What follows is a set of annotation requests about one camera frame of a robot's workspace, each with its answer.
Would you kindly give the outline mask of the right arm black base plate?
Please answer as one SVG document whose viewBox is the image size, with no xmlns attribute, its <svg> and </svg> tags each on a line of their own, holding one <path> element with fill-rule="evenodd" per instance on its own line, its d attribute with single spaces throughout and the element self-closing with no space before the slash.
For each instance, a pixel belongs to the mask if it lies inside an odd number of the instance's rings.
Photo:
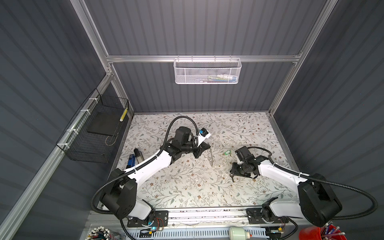
<svg viewBox="0 0 384 240">
<path fill-rule="evenodd" d="M 248 208 L 246 214 L 250 224 L 283 224 L 288 223 L 286 217 L 277 217 L 269 208 Z"/>
</svg>

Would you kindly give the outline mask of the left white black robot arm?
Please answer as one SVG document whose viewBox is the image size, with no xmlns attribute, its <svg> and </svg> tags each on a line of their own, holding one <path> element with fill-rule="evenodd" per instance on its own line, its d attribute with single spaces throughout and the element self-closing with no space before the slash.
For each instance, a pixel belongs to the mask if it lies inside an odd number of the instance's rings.
<svg viewBox="0 0 384 240">
<path fill-rule="evenodd" d="M 160 170 L 172 165 L 183 154 L 193 154 L 197 159 L 210 149 L 205 142 L 211 133 L 198 129 L 193 123 L 195 132 L 187 127 L 179 127 L 174 137 L 170 138 L 169 125 L 163 144 L 159 150 L 142 163 L 131 168 L 115 169 L 107 182 L 94 193 L 91 198 L 91 208 L 94 212 L 114 215 L 118 220 L 126 217 L 137 218 L 151 225 L 155 218 L 155 208 L 147 201 L 137 197 L 139 187 Z"/>
</svg>

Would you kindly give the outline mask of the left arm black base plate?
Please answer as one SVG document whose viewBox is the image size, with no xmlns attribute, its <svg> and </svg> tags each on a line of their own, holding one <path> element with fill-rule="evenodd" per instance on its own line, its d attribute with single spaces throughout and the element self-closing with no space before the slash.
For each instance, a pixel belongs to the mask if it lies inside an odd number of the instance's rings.
<svg viewBox="0 0 384 240">
<path fill-rule="evenodd" d="M 140 220 L 138 218 L 131 218 L 128 220 L 128 228 L 141 228 L 141 227 L 167 227 L 169 220 L 169 211 L 155 211 L 148 219 Z"/>
</svg>

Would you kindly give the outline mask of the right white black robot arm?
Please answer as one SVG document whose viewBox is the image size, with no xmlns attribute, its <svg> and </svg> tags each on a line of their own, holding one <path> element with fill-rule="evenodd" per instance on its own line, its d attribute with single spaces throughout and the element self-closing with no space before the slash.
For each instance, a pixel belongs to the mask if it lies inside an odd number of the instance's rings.
<svg viewBox="0 0 384 240">
<path fill-rule="evenodd" d="M 255 179 L 259 176 L 277 181 L 297 194 L 297 198 L 283 200 L 272 197 L 262 204 L 258 216 L 265 223 L 271 224 L 280 217 L 306 219 L 316 227 L 322 227 L 331 220 L 352 220 L 368 216 L 378 208 L 377 200 L 361 189 L 330 182 L 322 175 L 308 175 L 282 167 L 272 160 L 272 152 L 268 156 L 254 156 L 251 147 L 241 147 L 235 151 L 239 163 L 233 163 L 231 178 L 244 177 Z M 347 189 L 367 197 L 372 205 L 357 214 L 339 216 L 343 206 L 332 187 Z"/>
</svg>

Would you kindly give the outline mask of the metal perforated ring disc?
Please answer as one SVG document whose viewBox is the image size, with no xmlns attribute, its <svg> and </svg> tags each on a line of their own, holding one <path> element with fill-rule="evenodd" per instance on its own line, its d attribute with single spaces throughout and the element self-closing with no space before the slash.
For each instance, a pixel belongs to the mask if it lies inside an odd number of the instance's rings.
<svg viewBox="0 0 384 240">
<path fill-rule="evenodd" d="M 211 165 L 211 167 L 213 167 L 213 164 L 214 164 L 214 157 L 213 157 L 213 151 L 212 151 L 212 148 L 209 148 L 209 163 Z"/>
</svg>

